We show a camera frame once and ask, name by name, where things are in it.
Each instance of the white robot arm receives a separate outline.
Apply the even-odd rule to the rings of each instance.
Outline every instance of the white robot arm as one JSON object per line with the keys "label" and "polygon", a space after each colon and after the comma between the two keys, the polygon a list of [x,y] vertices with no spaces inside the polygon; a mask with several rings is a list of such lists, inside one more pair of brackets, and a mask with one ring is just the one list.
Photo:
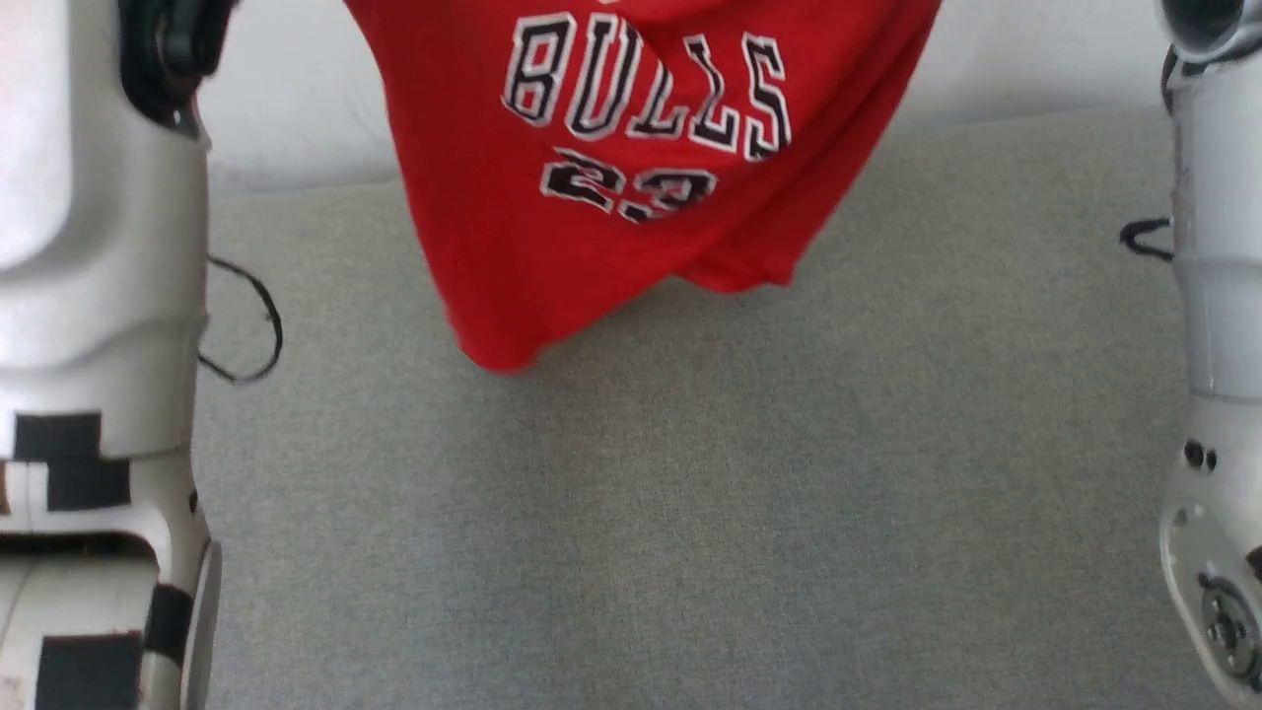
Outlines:
{"label": "white robot arm", "polygon": [[1172,265],[1190,421],[1166,484],[1169,591],[1232,707],[1262,709],[1262,1],[1161,0]]}
{"label": "white robot arm", "polygon": [[[233,4],[0,0],[0,707],[204,705],[196,92]],[[1191,390],[1160,554],[1220,694],[1262,710],[1262,0],[1157,11]]]}
{"label": "white robot arm", "polygon": [[0,707],[199,709],[194,92],[228,0],[0,0]]}

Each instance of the black tape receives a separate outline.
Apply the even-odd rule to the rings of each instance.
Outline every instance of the black tape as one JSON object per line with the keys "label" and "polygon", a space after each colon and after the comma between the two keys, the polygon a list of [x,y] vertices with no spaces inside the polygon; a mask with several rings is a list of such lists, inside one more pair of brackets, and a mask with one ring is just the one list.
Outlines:
{"label": "black tape", "polygon": [[45,637],[35,710],[119,710],[140,702],[140,634]]}
{"label": "black tape", "polygon": [[18,415],[13,443],[15,462],[100,459],[101,415]]}
{"label": "black tape", "polygon": [[149,603],[149,620],[145,622],[145,651],[153,651],[184,666],[184,644],[193,622],[193,598],[169,586],[154,588]]}
{"label": "black tape", "polygon": [[52,462],[48,464],[48,512],[78,513],[131,504],[127,462]]}
{"label": "black tape", "polygon": [[0,462],[0,516],[11,516],[13,507],[9,506],[9,469]]}

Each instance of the red jersey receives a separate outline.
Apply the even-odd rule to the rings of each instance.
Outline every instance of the red jersey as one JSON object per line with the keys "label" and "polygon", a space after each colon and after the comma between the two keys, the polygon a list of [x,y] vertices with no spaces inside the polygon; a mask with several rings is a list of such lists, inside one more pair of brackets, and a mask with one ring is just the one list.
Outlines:
{"label": "red jersey", "polygon": [[940,0],[348,0],[468,357],[529,366],[676,274],[786,284]]}

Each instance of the screw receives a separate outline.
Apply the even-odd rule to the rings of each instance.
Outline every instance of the screw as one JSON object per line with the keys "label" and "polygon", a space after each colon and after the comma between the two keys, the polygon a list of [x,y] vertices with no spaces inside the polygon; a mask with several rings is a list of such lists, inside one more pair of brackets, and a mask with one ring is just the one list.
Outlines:
{"label": "screw", "polygon": [[1188,441],[1184,446],[1184,459],[1193,469],[1199,469],[1205,464],[1205,448],[1196,441]]}

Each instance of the black wire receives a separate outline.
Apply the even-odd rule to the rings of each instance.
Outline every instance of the black wire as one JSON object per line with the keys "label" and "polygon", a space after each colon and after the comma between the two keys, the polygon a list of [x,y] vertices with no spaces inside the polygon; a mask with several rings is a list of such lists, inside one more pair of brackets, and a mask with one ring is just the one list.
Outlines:
{"label": "black wire", "polygon": [[239,376],[239,375],[231,373],[227,370],[225,370],[223,367],[221,367],[217,363],[215,363],[213,361],[211,361],[209,358],[207,358],[206,354],[202,354],[202,353],[197,354],[197,361],[202,366],[204,366],[206,370],[211,371],[216,376],[223,378],[225,381],[227,381],[227,382],[230,382],[232,385],[241,386],[241,385],[252,385],[252,383],[256,383],[256,382],[261,381],[262,378],[268,377],[269,375],[271,375],[271,371],[274,371],[276,368],[276,363],[280,362],[280,351],[285,346],[285,329],[284,329],[284,327],[280,323],[280,310],[276,309],[276,301],[271,299],[271,293],[268,290],[268,286],[264,285],[262,281],[259,280],[257,276],[255,276],[250,271],[242,269],[241,266],[233,264],[232,261],[228,261],[226,259],[220,259],[218,256],[213,256],[213,255],[212,256],[207,256],[207,260],[212,265],[218,266],[218,267],[221,267],[221,269],[223,269],[223,270],[226,270],[226,271],[228,271],[231,274],[235,274],[235,275],[241,276],[245,280],[250,281],[250,285],[254,286],[254,290],[259,294],[259,298],[262,299],[264,306],[268,308],[268,319],[271,320],[271,329],[276,334],[276,342],[275,342],[275,346],[271,349],[271,359],[268,361],[268,364],[264,366],[262,368],[260,368],[259,371],[256,371],[254,373],[250,373],[247,376]]}
{"label": "black wire", "polygon": [[1165,248],[1157,248],[1156,246],[1148,246],[1147,243],[1140,243],[1140,236],[1145,233],[1152,233],[1159,228],[1166,228],[1170,226],[1170,217],[1159,217],[1153,219],[1136,219],[1124,227],[1118,235],[1122,243],[1126,245],[1132,252],[1140,256],[1152,256],[1155,259],[1161,259],[1165,262],[1175,260],[1174,251],[1166,251]]}

